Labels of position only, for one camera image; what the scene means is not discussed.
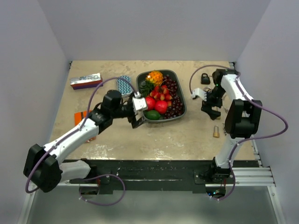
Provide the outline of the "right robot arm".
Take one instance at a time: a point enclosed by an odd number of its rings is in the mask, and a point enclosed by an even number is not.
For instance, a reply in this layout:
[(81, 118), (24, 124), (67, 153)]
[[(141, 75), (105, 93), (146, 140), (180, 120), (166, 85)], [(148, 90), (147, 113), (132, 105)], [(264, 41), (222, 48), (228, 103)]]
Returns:
[(231, 106), (225, 119), (225, 131), (227, 139), (215, 157), (216, 167), (208, 171), (208, 178), (213, 183), (219, 183), (224, 179), (222, 170), (231, 168), (240, 147), (254, 135), (259, 126), (262, 105), (260, 100), (254, 100), (244, 89), (236, 70), (217, 69), (212, 74), (214, 88), (206, 92), (202, 101), (201, 110), (215, 120), (221, 115), (213, 110), (214, 107), (222, 107), (222, 97), (226, 94), (231, 100)]

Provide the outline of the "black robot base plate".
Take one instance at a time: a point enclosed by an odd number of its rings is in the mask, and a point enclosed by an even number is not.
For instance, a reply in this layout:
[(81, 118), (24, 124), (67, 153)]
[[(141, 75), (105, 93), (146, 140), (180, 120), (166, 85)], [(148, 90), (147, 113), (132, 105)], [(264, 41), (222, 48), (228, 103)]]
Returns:
[(205, 193), (234, 183), (229, 169), (220, 170), (213, 161), (192, 160), (88, 160), (92, 167), (85, 179), (71, 184), (99, 184), (100, 193), (127, 191), (191, 191)]

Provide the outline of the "small brass padlock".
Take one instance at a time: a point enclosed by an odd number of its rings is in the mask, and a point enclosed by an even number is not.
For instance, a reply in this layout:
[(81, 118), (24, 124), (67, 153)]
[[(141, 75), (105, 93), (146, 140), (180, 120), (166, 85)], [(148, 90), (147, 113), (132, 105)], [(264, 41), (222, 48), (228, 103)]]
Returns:
[(219, 127), (217, 125), (215, 125), (214, 129), (213, 129), (213, 137), (214, 138), (219, 138), (220, 137)]

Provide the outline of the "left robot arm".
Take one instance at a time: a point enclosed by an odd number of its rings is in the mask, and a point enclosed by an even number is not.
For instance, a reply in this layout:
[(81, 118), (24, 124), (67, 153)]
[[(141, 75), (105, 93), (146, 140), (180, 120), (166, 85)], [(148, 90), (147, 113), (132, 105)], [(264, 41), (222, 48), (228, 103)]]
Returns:
[(87, 160), (65, 163), (65, 159), (110, 127), (114, 119), (127, 118), (133, 128), (139, 127), (144, 119), (136, 119), (136, 115), (147, 108), (145, 98), (139, 93), (131, 94), (124, 103), (119, 91), (109, 90), (103, 101), (93, 110), (88, 110), (86, 117), (66, 134), (44, 146), (34, 144), (30, 147), (23, 170), (28, 179), (25, 191), (33, 192), (29, 189), (30, 183), (47, 193), (64, 181), (82, 179), (86, 183), (94, 182), (97, 172)]

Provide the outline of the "black Kaijing padlock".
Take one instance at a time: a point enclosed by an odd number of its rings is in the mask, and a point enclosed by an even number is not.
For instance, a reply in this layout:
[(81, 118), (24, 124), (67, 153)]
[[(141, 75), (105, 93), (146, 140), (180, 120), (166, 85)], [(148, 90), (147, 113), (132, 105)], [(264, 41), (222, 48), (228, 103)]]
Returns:
[(202, 73), (201, 74), (201, 84), (204, 84), (204, 85), (209, 85), (211, 83), (210, 81), (210, 77), (207, 73)]

